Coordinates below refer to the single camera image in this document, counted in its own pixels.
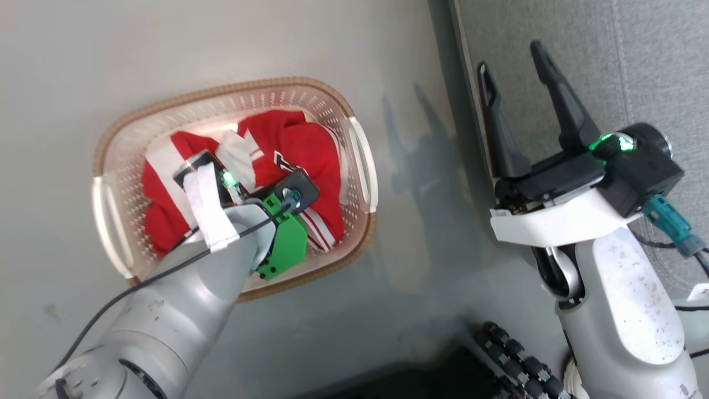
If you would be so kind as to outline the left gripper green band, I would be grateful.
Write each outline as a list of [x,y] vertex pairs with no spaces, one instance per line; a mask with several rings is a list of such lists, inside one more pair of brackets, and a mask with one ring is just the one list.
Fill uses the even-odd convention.
[[265,281],[271,281],[301,263],[308,249],[308,232],[299,215],[284,212],[276,217],[274,224],[276,235],[273,244],[256,270],[259,278]]

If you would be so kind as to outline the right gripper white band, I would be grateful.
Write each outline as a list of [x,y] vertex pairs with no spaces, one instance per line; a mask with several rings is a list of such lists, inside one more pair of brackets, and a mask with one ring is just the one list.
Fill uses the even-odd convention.
[[[600,129],[541,41],[530,43],[530,53],[552,100],[560,147],[588,151]],[[490,209],[499,242],[564,247],[603,237],[640,218],[639,212],[623,217],[603,197],[599,185],[604,164],[590,152],[560,152],[531,167],[501,110],[501,93],[489,66],[481,62],[476,72],[491,174],[503,178],[495,187],[498,204]]]

